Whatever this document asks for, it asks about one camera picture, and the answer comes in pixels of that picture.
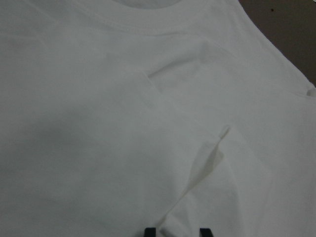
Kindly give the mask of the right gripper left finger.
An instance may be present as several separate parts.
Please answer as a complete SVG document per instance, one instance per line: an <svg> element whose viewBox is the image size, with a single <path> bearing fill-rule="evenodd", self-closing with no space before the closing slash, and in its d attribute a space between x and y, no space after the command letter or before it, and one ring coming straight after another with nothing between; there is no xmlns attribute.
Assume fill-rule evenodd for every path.
<svg viewBox="0 0 316 237"><path fill-rule="evenodd" d="M157 223L152 222L144 228L144 237L156 237L157 236Z"/></svg>

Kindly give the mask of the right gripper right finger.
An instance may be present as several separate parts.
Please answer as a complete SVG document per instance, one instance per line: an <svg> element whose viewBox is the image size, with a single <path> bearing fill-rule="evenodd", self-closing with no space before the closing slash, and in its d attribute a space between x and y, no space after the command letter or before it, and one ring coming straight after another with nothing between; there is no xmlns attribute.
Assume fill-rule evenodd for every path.
<svg viewBox="0 0 316 237"><path fill-rule="evenodd" d="M199 237L213 237L213 232L208 225L199 226Z"/></svg>

